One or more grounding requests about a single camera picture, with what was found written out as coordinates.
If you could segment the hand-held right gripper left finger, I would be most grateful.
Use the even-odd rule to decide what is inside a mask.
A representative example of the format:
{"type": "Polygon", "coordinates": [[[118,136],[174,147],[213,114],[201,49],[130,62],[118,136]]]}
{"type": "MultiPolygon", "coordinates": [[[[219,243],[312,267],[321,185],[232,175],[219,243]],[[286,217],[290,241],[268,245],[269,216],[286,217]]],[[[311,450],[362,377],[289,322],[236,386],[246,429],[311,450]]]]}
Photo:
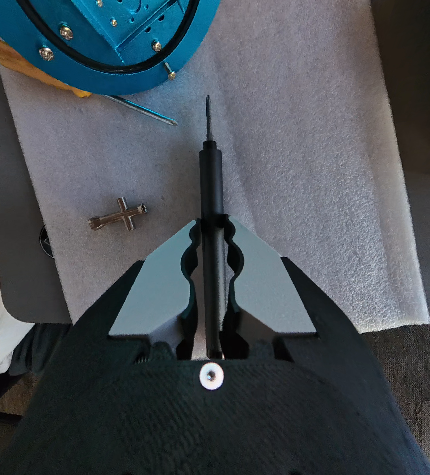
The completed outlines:
{"type": "Polygon", "coordinates": [[[192,273],[198,266],[200,220],[192,220],[147,256],[108,332],[112,339],[165,342],[191,359],[198,326],[192,273]]]}

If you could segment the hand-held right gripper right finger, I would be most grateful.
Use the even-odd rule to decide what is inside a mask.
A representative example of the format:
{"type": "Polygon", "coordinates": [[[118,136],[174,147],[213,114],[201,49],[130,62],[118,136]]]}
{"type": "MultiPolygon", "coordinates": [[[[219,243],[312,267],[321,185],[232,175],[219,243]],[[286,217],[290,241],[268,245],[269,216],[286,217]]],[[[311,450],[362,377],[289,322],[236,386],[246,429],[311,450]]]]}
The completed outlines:
{"type": "Polygon", "coordinates": [[[315,326],[281,255],[232,216],[224,216],[229,282],[220,331],[226,359],[245,359],[256,343],[311,337],[315,326]]]}

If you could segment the black precision screwdriver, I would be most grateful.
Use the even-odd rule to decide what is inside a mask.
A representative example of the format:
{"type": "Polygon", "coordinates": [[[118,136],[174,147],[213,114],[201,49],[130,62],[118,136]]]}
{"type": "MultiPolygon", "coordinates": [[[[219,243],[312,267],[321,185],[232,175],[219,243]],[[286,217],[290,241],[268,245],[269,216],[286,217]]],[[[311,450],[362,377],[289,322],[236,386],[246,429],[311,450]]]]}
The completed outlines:
{"type": "Polygon", "coordinates": [[[208,358],[221,359],[219,332],[225,314],[223,164],[213,138],[209,95],[206,127],[206,140],[199,152],[205,336],[208,358]]]}

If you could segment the blue metal wheel assembly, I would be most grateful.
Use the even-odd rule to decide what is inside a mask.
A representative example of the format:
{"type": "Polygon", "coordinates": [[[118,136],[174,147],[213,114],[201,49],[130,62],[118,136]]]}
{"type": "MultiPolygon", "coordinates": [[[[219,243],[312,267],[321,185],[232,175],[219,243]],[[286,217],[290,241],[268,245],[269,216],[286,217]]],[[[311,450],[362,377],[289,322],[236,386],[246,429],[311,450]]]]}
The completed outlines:
{"type": "Polygon", "coordinates": [[[75,88],[128,95],[175,78],[218,0],[0,0],[0,37],[75,88]]]}

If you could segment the round black desk sticker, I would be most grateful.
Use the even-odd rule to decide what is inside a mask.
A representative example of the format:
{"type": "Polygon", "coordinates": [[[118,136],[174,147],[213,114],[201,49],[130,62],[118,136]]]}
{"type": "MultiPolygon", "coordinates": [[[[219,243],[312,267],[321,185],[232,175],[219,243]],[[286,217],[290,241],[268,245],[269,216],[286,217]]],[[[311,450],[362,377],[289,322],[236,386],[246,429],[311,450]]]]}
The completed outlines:
{"type": "Polygon", "coordinates": [[[39,242],[40,242],[40,247],[43,250],[43,252],[50,258],[54,259],[53,251],[52,251],[52,246],[50,243],[50,238],[47,232],[47,229],[45,226],[43,226],[40,230],[39,234],[39,242]]]}

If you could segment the silver cross wrench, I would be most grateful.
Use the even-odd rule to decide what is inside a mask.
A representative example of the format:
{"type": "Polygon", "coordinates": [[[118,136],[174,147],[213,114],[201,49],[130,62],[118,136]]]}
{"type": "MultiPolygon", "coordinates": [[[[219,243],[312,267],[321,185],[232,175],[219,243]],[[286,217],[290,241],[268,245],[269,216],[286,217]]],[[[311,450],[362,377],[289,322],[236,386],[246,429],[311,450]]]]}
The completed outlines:
{"type": "Polygon", "coordinates": [[[92,217],[87,223],[92,230],[99,230],[110,224],[118,222],[124,223],[127,230],[134,230],[135,224],[133,218],[141,215],[145,215],[148,212],[147,206],[144,203],[135,207],[129,207],[127,200],[124,197],[117,199],[119,211],[110,213],[101,217],[92,217]]]}

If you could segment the yellow handled screwdriver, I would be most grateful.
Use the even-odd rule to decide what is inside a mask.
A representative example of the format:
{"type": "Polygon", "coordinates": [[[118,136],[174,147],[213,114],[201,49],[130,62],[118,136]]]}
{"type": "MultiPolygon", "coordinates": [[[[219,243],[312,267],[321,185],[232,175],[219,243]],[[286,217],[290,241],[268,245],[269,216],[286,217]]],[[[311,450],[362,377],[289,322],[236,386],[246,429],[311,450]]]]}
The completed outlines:
{"type": "MultiPolygon", "coordinates": [[[[70,91],[79,98],[88,98],[93,95],[91,92],[87,92],[76,87],[67,85],[60,80],[57,80],[50,76],[49,74],[44,73],[39,68],[32,65],[28,62],[22,55],[20,55],[16,50],[14,50],[9,44],[0,40],[0,63],[15,72],[21,73],[27,77],[36,79],[46,85],[53,86],[58,90],[70,91]]],[[[139,104],[136,104],[132,101],[129,101],[126,98],[122,98],[116,95],[101,95],[102,97],[108,98],[109,100],[121,104],[125,107],[128,107],[132,110],[135,110],[145,116],[151,117],[157,121],[163,122],[171,126],[178,126],[178,122],[175,119],[167,117],[161,113],[143,107],[139,104]]]]}

